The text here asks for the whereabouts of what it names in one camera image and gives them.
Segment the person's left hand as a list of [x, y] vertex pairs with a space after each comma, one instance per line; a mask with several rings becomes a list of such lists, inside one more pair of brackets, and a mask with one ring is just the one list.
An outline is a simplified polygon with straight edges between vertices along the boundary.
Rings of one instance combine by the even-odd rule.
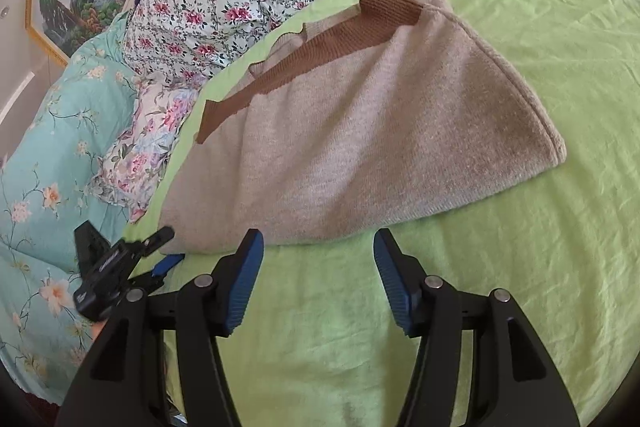
[[92, 340], [96, 340], [96, 338], [99, 337], [99, 335], [102, 332], [103, 327], [105, 326], [106, 322], [105, 321], [99, 321], [96, 323], [93, 323], [91, 325], [91, 338]]

